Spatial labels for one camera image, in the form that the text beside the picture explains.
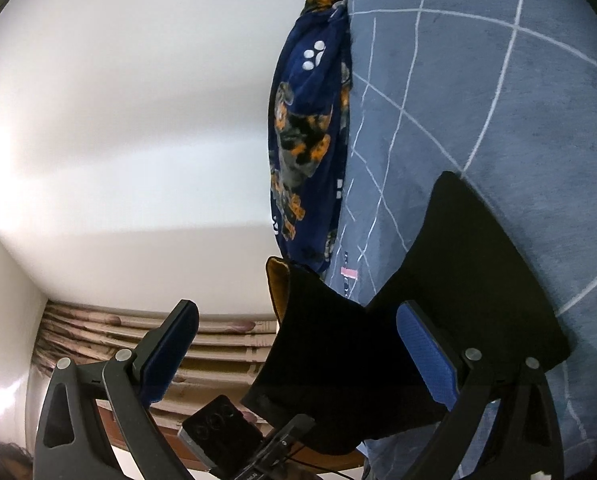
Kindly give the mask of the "black pants orange lining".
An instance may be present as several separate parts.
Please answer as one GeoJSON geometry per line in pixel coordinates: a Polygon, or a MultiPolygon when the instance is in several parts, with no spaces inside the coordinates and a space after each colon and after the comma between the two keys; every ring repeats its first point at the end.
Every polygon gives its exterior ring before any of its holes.
{"type": "Polygon", "coordinates": [[[280,328],[242,402],[276,428],[310,417],[305,442],[321,454],[344,455],[446,415],[399,336],[397,312],[406,302],[456,356],[481,351],[498,388],[528,359],[552,370],[571,353],[535,274],[452,172],[436,181],[413,246],[368,304],[341,296],[295,261],[272,257],[266,273],[280,328]]]}

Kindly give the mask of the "navy dog print blanket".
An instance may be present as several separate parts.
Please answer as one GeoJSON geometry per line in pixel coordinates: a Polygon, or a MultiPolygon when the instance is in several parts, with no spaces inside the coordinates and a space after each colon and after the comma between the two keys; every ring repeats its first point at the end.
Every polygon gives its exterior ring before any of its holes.
{"type": "Polygon", "coordinates": [[[347,0],[306,0],[268,106],[270,210],[281,255],[327,272],[343,200],[351,40],[347,0]]]}

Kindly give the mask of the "blue grid bed sheet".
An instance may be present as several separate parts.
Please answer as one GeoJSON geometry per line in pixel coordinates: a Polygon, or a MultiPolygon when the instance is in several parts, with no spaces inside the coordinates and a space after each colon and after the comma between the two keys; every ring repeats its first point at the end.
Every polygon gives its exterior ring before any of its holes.
{"type": "Polygon", "coordinates": [[[568,476],[597,456],[597,16],[586,0],[348,0],[349,159],[327,284],[366,304],[458,172],[573,340],[551,370],[568,476]]]}

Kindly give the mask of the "brown wooden bed frame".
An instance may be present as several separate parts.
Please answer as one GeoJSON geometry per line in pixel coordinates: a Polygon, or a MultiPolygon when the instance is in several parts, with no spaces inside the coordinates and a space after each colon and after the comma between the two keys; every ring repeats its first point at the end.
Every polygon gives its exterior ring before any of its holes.
{"type": "Polygon", "coordinates": [[[362,468],[365,457],[359,451],[344,455],[327,455],[315,452],[311,448],[295,446],[291,452],[294,462],[318,472],[332,472],[362,468]]]}

